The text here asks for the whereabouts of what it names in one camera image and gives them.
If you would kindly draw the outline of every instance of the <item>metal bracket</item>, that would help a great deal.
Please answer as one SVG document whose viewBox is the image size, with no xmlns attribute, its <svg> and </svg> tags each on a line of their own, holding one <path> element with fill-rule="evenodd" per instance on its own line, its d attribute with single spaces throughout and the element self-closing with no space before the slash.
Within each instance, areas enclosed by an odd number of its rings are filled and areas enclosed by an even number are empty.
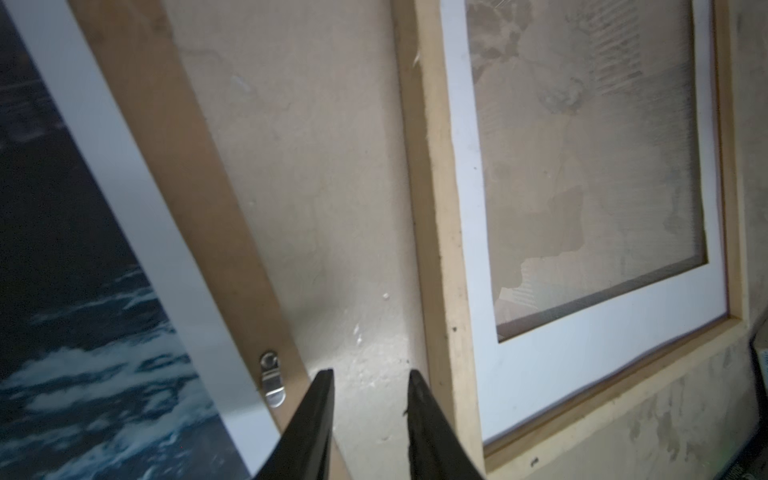
<svg viewBox="0 0 768 480">
<path fill-rule="evenodd" d="M 266 404 L 270 408 L 276 408 L 286 399 L 286 389 L 283 386 L 283 378 L 280 376 L 280 359 L 273 351 L 264 352 L 259 360 L 261 365 L 261 388 L 264 390 Z"/>
</svg>

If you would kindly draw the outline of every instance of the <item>wooden strip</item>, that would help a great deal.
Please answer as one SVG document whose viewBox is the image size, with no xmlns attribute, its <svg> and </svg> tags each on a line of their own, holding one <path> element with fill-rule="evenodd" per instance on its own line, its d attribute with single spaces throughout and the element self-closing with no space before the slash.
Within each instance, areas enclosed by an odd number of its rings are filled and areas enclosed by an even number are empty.
<svg viewBox="0 0 768 480">
<path fill-rule="evenodd" d="M 493 442 L 485 449 L 488 478 L 525 478 L 748 332 L 741 319 L 717 321 Z"/>
<path fill-rule="evenodd" d="M 283 431 L 309 377 L 187 80 L 160 0 L 70 0 L 70 6 L 176 225 L 260 385 L 259 358 L 280 356 Z M 336 444 L 331 478 L 349 474 Z"/>
<path fill-rule="evenodd" d="M 482 470 L 439 0 L 392 0 L 432 393 Z"/>
<path fill-rule="evenodd" d="M 740 159 L 736 153 L 733 122 L 729 0 L 715 0 L 713 8 L 728 309 L 731 316 L 737 316 L 752 325 L 749 291 L 746 288 L 749 284 L 746 276 L 744 181 Z"/>
</svg>

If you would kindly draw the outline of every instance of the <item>white paint splatter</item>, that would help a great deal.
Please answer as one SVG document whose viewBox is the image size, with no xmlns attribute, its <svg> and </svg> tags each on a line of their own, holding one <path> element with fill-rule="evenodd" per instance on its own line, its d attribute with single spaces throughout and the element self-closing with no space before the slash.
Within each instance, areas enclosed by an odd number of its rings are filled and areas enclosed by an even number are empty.
<svg viewBox="0 0 768 480">
<path fill-rule="evenodd" d="M 355 325 L 355 329 L 352 331 L 352 334 L 356 337 L 355 342 L 357 345 L 362 343 L 362 334 L 360 333 L 360 324 L 358 323 Z"/>
<path fill-rule="evenodd" d="M 236 84 L 238 87 L 242 88 L 243 91 L 247 94 L 249 94 L 253 89 L 248 85 L 248 82 L 243 80 L 242 77 L 239 75 L 232 75 L 232 82 Z"/>
</svg>

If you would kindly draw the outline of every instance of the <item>glass pane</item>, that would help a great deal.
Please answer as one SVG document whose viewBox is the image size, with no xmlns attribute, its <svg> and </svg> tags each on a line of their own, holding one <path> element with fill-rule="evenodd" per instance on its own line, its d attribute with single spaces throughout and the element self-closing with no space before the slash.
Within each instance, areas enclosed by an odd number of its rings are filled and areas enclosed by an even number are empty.
<svg viewBox="0 0 768 480">
<path fill-rule="evenodd" d="M 500 339 L 706 263 L 690 0 L 469 0 Z"/>
</svg>

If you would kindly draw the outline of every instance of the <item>white picture mat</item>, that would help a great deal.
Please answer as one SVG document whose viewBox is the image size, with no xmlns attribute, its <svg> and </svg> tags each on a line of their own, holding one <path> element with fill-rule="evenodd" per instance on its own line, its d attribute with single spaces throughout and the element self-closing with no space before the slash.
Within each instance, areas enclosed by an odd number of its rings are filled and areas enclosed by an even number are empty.
<svg viewBox="0 0 768 480">
<path fill-rule="evenodd" d="M 727 311 L 714 123 L 712 14 L 708 0 L 694 0 L 693 4 L 697 130 L 709 263 L 499 343 L 466 7 L 463 0 L 441 0 L 478 402 L 485 442 Z"/>
<path fill-rule="evenodd" d="M 251 475 L 280 438 L 65 0 L 4 0 Z"/>
</svg>

